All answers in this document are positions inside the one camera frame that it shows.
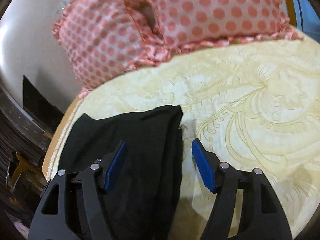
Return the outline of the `black pants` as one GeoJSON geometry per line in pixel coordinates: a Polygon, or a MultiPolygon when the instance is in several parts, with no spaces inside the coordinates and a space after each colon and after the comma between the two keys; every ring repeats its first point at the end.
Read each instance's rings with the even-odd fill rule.
{"type": "Polygon", "coordinates": [[[183,116],[166,105],[95,120],[83,114],[74,123],[59,168],[85,169],[113,152],[120,141],[127,158],[104,205],[118,239],[167,239],[180,198],[183,116]]]}

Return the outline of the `black flat panel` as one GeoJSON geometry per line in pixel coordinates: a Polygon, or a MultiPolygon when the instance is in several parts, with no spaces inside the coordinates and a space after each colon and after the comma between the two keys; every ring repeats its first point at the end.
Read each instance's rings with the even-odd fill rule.
{"type": "Polygon", "coordinates": [[[52,105],[27,79],[23,76],[23,109],[43,129],[55,133],[64,114],[52,105]]]}

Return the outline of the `cream patterned bed cover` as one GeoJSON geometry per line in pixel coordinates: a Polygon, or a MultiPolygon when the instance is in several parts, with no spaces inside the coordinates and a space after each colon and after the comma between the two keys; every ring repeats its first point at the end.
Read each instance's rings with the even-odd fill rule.
{"type": "Polygon", "coordinates": [[[204,187],[191,142],[234,168],[263,170],[295,239],[319,239],[319,44],[309,37],[198,50],[99,86],[81,99],[78,117],[183,111],[181,198],[170,239],[199,239],[215,196],[204,187]]]}

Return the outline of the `pink polka dot pillow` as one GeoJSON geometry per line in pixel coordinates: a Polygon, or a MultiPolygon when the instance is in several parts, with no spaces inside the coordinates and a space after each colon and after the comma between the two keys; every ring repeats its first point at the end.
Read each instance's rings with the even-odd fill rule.
{"type": "Polygon", "coordinates": [[[140,24],[153,49],[183,53],[233,42],[298,40],[282,12],[282,0],[125,0],[132,9],[148,5],[155,23],[140,24]]]}
{"type": "Polygon", "coordinates": [[[80,98],[103,83],[141,66],[171,58],[170,49],[138,11],[146,0],[72,0],[53,25],[67,53],[80,98]]]}

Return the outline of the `wood framed glass window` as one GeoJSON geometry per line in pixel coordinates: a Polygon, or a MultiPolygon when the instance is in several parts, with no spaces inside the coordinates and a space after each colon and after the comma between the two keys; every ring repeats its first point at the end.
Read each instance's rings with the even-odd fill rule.
{"type": "Polygon", "coordinates": [[[319,43],[319,13],[315,1],[283,0],[281,9],[290,19],[290,24],[319,43]]]}

